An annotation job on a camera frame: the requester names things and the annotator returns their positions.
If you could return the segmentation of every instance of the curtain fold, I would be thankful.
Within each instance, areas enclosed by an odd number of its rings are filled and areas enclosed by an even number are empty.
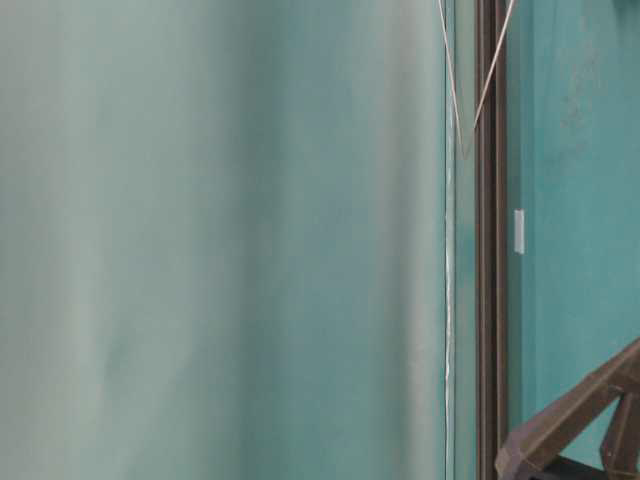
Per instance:
[[[443,478],[435,4],[0,11],[3,475]]]

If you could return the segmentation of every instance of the metal frame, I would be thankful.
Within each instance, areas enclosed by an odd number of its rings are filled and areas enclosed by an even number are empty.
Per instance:
[[[476,0],[476,98],[496,50],[503,0]],[[495,480],[508,431],[506,46],[476,130],[477,478]]]
[[[600,447],[604,470],[560,453],[614,401],[618,407]],[[640,457],[640,339],[513,430],[498,455],[503,480],[634,480]]]

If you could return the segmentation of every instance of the white label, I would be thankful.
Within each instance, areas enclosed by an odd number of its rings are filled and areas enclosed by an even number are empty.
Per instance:
[[[513,211],[513,249],[516,253],[524,255],[524,210]]]

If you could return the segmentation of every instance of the string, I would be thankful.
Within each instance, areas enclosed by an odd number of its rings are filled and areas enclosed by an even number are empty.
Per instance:
[[[473,136],[478,127],[478,122],[480,121],[480,115],[482,114],[482,110],[484,108],[485,101],[487,99],[487,95],[489,93],[489,86],[491,85],[491,80],[493,79],[493,74],[495,73],[496,65],[498,63],[498,58],[500,57],[500,52],[502,51],[502,46],[504,44],[504,39],[507,34],[507,27],[511,21],[511,17],[513,15],[514,7],[516,4],[516,0],[510,0],[509,6],[507,7],[507,13],[505,15],[504,22],[502,24],[502,29],[500,31],[500,36],[498,37],[498,43],[496,44],[496,51],[493,54],[493,59],[491,60],[491,66],[489,67],[489,72],[487,73],[487,77],[484,81],[482,87],[482,94],[480,95],[480,101],[478,102],[478,106],[476,107],[476,114],[473,120],[473,128],[471,130],[471,134],[469,136],[469,140],[467,141],[467,148],[464,147],[464,143],[462,141],[463,132],[462,125],[460,123],[460,110],[458,106],[458,93],[456,89],[456,77],[455,71],[453,68],[453,60],[451,54],[451,48],[449,46],[449,38],[447,35],[447,25],[444,16],[444,8],[442,6],[442,0],[438,0],[438,8],[440,10],[440,25],[442,27],[442,38],[444,40],[444,48],[447,58],[447,70],[449,72],[449,82],[451,83],[451,96],[453,97],[453,109],[455,114],[455,128],[458,136],[458,142],[460,143],[460,148],[462,150],[462,158],[467,158],[469,151],[471,150],[471,146],[473,143]]]
[[[451,83],[451,96],[453,97],[453,111],[455,114],[456,134],[458,137],[458,143],[460,148],[464,150],[464,144],[462,142],[462,123],[460,122],[460,111],[458,109],[458,94],[456,91],[456,75],[453,69],[453,61],[451,59],[451,48],[449,47],[449,36],[447,35],[447,22],[444,18],[444,8],[442,6],[442,0],[438,0],[438,7],[440,9],[440,24],[442,26],[442,38],[444,39],[444,49],[447,57],[447,68],[449,70],[449,82]]]

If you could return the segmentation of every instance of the teal painted surface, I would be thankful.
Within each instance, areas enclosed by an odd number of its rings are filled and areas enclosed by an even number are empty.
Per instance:
[[[639,29],[627,0],[521,2],[514,17],[509,186],[527,218],[526,255],[510,253],[514,422],[640,335]],[[567,453],[598,464],[605,427]]]
[[[465,148],[455,160],[455,479],[476,474],[475,5],[455,2],[457,95]]]
[[[435,12],[5,2],[3,476],[443,478]]]

